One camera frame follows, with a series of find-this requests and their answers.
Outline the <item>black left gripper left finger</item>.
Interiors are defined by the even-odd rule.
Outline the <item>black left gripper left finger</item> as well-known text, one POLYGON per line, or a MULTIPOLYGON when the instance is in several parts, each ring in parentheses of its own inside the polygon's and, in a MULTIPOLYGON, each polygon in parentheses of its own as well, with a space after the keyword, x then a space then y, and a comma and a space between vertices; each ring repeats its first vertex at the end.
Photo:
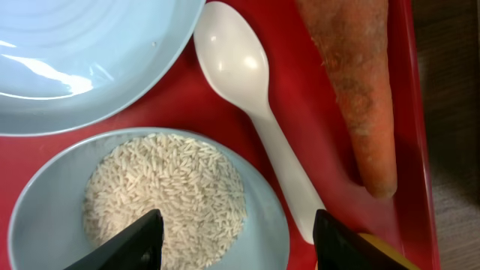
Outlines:
POLYGON ((153 209, 65 270, 159 270, 164 221, 153 209))

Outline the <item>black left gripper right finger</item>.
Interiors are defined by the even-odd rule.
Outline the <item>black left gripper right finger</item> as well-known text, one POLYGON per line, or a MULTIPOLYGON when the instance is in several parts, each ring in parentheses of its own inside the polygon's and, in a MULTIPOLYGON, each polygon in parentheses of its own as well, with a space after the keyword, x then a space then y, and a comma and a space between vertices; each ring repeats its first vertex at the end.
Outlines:
POLYGON ((317 270, 412 270, 385 255, 323 209, 316 212, 313 242, 317 270))

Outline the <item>yellow plastic cup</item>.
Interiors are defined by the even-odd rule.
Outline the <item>yellow plastic cup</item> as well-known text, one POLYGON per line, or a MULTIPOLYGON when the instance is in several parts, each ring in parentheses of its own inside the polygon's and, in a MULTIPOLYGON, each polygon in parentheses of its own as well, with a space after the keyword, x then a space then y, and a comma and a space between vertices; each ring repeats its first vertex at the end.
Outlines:
POLYGON ((372 244, 375 248, 382 251, 385 255, 392 258, 397 263, 400 263, 402 266, 406 267, 407 269, 416 269, 419 268, 411 263, 405 256, 395 250, 390 244, 383 241, 381 238, 376 237, 375 235, 367 234, 367 233, 359 233, 359 235, 365 239, 367 242, 372 244))

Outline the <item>white rice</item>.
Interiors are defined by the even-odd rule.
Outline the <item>white rice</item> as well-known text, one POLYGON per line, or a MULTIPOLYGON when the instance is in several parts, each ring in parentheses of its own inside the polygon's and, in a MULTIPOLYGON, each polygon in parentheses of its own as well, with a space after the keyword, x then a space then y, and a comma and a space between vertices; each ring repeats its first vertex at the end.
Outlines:
POLYGON ((207 142, 151 133, 115 147, 85 189, 83 227, 99 247, 152 209, 163 217, 162 269, 221 260, 247 217, 242 178, 207 142))

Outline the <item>light blue rice bowl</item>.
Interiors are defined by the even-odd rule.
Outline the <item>light blue rice bowl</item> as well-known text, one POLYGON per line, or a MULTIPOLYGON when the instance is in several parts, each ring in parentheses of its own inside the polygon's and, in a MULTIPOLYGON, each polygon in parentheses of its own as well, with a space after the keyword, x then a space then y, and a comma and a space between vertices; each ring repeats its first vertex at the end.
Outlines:
POLYGON ((12 269, 64 269, 93 251, 83 229, 84 190, 101 159, 116 146, 153 133, 192 137, 215 146, 244 183, 247 218, 232 247, 213 269, 286 269, 290 233, 270 184, 231 149, 185 130, 133 127, 84 139, 45 163, 16 201, 7 234, 12 269))

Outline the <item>orange carrot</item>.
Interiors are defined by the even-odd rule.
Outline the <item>orange carrot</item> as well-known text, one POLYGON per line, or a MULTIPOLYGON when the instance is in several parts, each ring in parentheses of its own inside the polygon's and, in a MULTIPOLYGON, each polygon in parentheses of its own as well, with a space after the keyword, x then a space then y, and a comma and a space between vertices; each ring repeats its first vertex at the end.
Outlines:
POLYGON ((388 63, 388 0, 296 0, 346 122, 366 190, 398 188, 388 63))

